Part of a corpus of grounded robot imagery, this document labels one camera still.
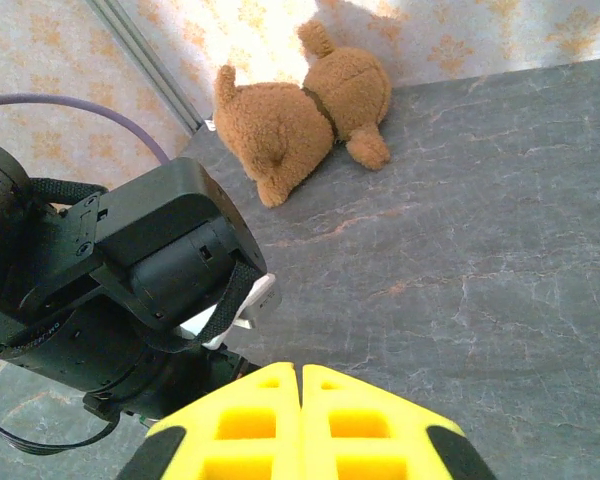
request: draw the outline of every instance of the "wallpaper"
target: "wallpaper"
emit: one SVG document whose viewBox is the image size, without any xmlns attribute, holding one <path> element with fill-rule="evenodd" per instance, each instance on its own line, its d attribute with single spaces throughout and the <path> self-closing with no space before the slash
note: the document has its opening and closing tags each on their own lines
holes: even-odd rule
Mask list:
<svg viewBox="0 0 600 480">
<path fill-rule="evenodd" d="M 201 114 L 225 62 L 238 82 L 299 82 L 294 29 L 318 18 L 396 86 L 600 58 L 600 0 L 121 0 Z"/>
<path fill-rule="evenodd" d="M 0 0 L 0 93 L 46 92 L 131 118 L 169 156 L 186 130 L 84 0 Z M 124 128 L 59 106 L 0 107 L 0 146 L 31 176 L 114 188 L 158 165 Z"/>
</svg>

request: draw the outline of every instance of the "metal frame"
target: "metal frame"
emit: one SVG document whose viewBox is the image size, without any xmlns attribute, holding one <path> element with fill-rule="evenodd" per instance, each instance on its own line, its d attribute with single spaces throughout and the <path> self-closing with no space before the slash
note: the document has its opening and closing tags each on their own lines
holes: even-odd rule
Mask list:
<svg viewBox="0 0 600 480">
<path fill-rule="evenodd" d="M 118 0 L 87 0 L 193 135 L 204 121 Z"/>
</svg>

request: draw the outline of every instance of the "teddy bear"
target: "teddy bear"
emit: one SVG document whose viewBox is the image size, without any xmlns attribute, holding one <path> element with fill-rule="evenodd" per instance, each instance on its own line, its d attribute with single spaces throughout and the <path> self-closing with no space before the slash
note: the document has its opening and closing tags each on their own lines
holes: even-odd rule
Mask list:
<svg viewBox="0 0 600 480">
<path fill-rule="evenodd" d="M 335 143 L 343 142 L 353 159 L 371 170 L 390 159 L 378 130 L 391 98 L 380 61 L 366 50 L 336 47 L 317 20 L 297 33 L 305 50 L 317 57 L 302 87 L 284 82 L 236 86 L 230 65 L 220 68 L 214 84 L 218 136 L 269 208 L 283 204 Z"/>
</svg>

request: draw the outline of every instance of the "black cable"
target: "black cable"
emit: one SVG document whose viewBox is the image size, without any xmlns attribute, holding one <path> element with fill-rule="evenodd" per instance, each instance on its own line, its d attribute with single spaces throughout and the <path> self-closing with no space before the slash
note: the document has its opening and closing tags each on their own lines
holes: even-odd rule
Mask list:
<svg viewBox="0 0 600 480">
<path fill-rule="evenodd" d="M 117 416 L 112 420 L 102 431 L 93 437 L 78 443 L 71 443 L 67 445 L 48 445 L 44 443 L 31 442 L 23 438 L 17 437 L 14 434 L 7 432 L 0 426 L 0 437 L 4 439 L 9 445 L 17 448 L 21 452 L 29 453 L 31 455 L 55 455 L 57 453 L 72 450 L 74 448 L 86 447 L 102 440 L 104 437 L 109 435 L 115 430 L 120 423 L 120 416 Z"/>
</svg>

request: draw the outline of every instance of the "brown collar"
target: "brown collar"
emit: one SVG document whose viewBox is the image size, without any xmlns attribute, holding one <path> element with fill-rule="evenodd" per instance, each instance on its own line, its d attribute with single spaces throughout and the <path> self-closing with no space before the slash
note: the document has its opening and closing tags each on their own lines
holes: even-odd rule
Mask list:
<svg viewBox="0 0 600 480">
<path fill-rule="evenodd" d="M 313 103 L 316 104 L 316 108 L 318 109 L 318 111 L 322 114 L 322 116 L 324 118 L 326 118 L 329 121 L 329 124 L 331 125 L 331 130 L 333 131 L 333 142 L 334 143 L 337 142 L 338 141 L 338 127 L 336 127 L 336 121 L 333 119 L 333 117 L 329 113 L 329 110 L 327 110 L 327 107 L 324 106 L 324 103 L 322 103 L 322 100 L 320 100 L 320 97 L 318 96 L 318 94 L 316 92 L 314 92 L 313 90 L 310 90 L 307 87 L 302 87 L 302 91 L 311 100 L 313 100 Z"/>
</svg>

